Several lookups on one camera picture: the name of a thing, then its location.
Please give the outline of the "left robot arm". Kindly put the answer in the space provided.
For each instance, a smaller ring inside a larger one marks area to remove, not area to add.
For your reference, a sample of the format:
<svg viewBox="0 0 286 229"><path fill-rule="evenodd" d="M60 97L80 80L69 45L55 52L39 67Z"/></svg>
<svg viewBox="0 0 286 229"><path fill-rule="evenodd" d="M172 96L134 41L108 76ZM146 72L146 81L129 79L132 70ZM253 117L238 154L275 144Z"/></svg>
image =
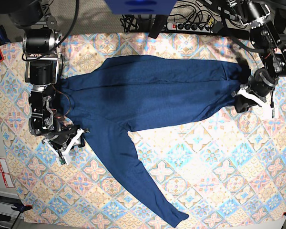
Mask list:
<svg viewBox="0 0 286 229"><path fill-rule="evenodd" d="M249 40L253 47L245 46L235 37L232 40L247 52L258 53L264 65L249 76L238 91L232 92L232 97L236 98L235 109L242 113L258 105L263 109L265 119L277 118L274 101L268 103L266 97L274 94L279 78L286 77L286 46L268 18L270 9L251 0L229 0L227 3L241 24L249 27Z"/></svg>

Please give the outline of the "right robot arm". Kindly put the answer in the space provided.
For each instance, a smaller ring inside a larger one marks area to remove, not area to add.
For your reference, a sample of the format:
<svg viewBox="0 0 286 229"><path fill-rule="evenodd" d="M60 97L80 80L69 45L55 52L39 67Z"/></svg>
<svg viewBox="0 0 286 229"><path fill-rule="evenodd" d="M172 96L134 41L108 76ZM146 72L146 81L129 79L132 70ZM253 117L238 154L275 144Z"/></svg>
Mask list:
<svg viewBox="0 0 286 229"><path fill-rule="evenodd" d="M82 134L88 129L79 125L64 125L63 115L52 107L55 88L63 69L61 44L65 40L57 28L47 0L14 0L8 12L16 27L23 29L23 60L25 82L32 85L29 95L30 133L43 136L43 143L56 155L61 165L71 161L70 151L83 147Z"/></svg>

